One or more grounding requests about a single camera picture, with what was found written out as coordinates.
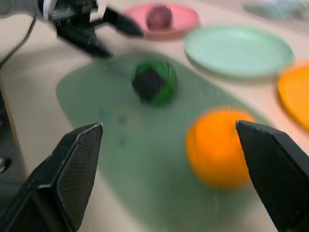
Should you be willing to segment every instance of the beige table surface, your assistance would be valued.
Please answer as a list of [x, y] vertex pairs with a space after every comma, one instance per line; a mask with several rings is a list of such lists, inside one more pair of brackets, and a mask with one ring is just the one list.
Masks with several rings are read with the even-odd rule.
[[[106, 3], [119, 10], [143, 3], [145, 0], [99, 0], [100, 12]], [[195, 0], [178, 0], [194, 8], [205, 25], [239, 23], [271, 31], [281, 36], [292, 47], [297, 59], [309, 58], [309, 36], [277, 28], [265, 21], [258, 21], [248, 14], [240, 15]], [[16, 15], [0, 21], [0, 56], [3, 57], [23, 36], [31, 18]], [[115, 53], [154, 50], [162, 52], [195, 70], [187, 61], [183, 40], [149, 42], [127, 39], [113, 30], [102, 28], [98, 36]], [[71, 130], [62, 112], [55, 89], [68, 73], [91, 62], [91, 58], [56, 39], [56, 33], [46, 24], [38, 23], [26, 45], [12, 57], [1, 71], [5, 93], [12, 111], [17, 136], [28, 172], [40, 164], [55, 148], [60, 138]], [[268, 117], [274, 127], [290, 134], [309, 153], [309, 135], [303, 132], [281, 109], [276, 98], [275, 83], [236, 85], [205, 76], [227, 91], [248, 103]], [[112, 195], [103, 179], [97, 175], [96, 184], [86, 210], [80, 231], [85, 232], [146, 232]], [[275, 232], [261, 202], [248, 206], [244, 215], [233, 225], [221, 227], [216, 232]]]

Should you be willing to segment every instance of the green cutting board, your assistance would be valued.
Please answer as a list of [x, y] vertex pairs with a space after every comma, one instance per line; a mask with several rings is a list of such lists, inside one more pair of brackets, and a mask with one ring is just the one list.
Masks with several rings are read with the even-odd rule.
[[[154, 59], [172, 64], [179, 80], [175, 98], [160, 107], [142, 104], [131, 86], [136, 66]], [[129, 53], [70, 73], [56, 94], [74, 128], [103, 122], [98, 169], [127, 211], [152, 231], [216, 231], [258, 199], [252, 187], [215, 191], [191, 173], [185, 134], [205, 110], [243, 108], [265, 121], [180, 63], [155, 53]]]

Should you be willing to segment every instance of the green ball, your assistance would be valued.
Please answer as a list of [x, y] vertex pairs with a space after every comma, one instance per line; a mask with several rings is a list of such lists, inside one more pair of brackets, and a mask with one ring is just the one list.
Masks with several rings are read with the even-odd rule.
[[164, 61], [142, 63], [136, 68], [132, 86], [142, 102], [167, 103], [177, 90], [176, 71]]

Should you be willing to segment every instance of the orange plate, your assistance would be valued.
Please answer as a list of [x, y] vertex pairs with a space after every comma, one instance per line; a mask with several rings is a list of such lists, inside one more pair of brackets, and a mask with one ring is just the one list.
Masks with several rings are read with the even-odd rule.
[[309, 62], [284, 71], [278, 81], [279, 96], [288, 114], [309, 130]]

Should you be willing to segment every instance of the light green plate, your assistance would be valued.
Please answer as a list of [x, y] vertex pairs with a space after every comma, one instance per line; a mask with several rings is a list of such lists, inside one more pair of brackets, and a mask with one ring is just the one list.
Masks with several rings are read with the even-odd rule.
[[283, 40], [246, 26], [197, 29], [186, 37], [184, 48], [200, 66], [238, 79], [273, 77], [294, 61]]
[[[142, 104], [131, 86], [136, 66], [148, 60], [167, 61], [178, 75], [178, 92], [165, 106]], [[160, 54], [129, 53], [70, 73], [56, 94], [74, 128], [103, 122], [98, 169], [121, 205], [152, 231], [216, 232], [259, 201], [252, 187], [217, 192], [191, 173], [185, 134], [205, 110], [242, 108], [265, 121], [182, 64]]]

